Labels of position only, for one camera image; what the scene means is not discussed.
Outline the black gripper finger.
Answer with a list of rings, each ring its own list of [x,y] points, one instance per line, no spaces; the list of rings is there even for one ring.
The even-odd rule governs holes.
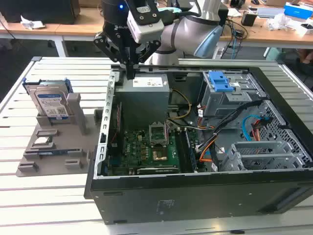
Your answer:
[[[143,44],[136,42],[131,46],[131,80],[139,63],[144,63],[161,46],[160,40],[153,40]]]
[[[126,77],[131,80],[130,57],[123,42],[121,33],[102,31],[96,34],[94,44],[113,62],[119,62],[126,72]]]

